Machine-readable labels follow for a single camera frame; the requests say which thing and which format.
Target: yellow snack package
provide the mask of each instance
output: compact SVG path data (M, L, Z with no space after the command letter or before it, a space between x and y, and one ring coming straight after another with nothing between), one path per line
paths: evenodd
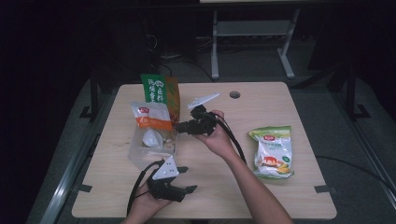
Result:
M250 137L259 143L254 157L254 174L264 178L288 178L291 169L291 127L264 127L252 130Z

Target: person's right hand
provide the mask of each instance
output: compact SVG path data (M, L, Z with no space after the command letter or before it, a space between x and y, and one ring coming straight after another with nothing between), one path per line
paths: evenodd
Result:
M218 119L224 122L224 113L219 110L212 110L212 112L218 115ZM229 135L217 124L215 131L210 135L197 134L195 137L201 140L212 152L222 157L223 159L229 158L236 155L233 145L231 143Z
M132 203L131 211L121 224L140 224L146 223L155 216L161 209L165 208L172 201L158 200L149 193L149 186L145 182L137 189Z

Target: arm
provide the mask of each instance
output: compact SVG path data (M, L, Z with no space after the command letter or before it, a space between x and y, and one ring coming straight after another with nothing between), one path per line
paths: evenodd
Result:
M134 199L128 217L121 224L143 224L171 203L168 200L155 199L148 190L149 187L146 182L139 187L136 195L144 194Z
M213 112L221 117L224 115L218 110ZM279 200L236 154L229 136L219 125L209 136L200 134L195 137L204 142L215 154L222 157L230 167L247 208L256 223L292 223L289 214Z

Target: wooden table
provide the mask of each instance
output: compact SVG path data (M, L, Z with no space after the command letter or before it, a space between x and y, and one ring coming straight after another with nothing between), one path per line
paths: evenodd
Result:
M328 219L336 216L330 193L315 191L315 186L323 186L325 182L284 83L183 83L179 84L179 90L181 121L191 119L187 104L195 97L215 91L220 93L205 107L224 111L225 119L244 150L251 169L258 145L248 136L248 131L264 126L290 125L295 175L285 180L262 182L292 218ZM239 91L240 98L231 98L231 91ZM140 170L128 159L136 126L129 103L144 100L142 85L124 85L120 88L83 181L83 185L92 186L92 189L78 193L73 216L126 216L129 195L140 174ZM182 203L172 203L156 217L251 218L231 171L203 143L185 133L180 134L176 162L178 166L188 166L190 169L180 175L173 185L181 188L198 185L198 188L193 194L186 195Z

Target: person's left hand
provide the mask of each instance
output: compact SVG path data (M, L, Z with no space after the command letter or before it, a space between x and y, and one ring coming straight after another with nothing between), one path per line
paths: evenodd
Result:
M155 199L148 191L149 187L146 182L137 189L135 196L144 194L134 199L131 211L122 223L144 223L172 202L169 200Z

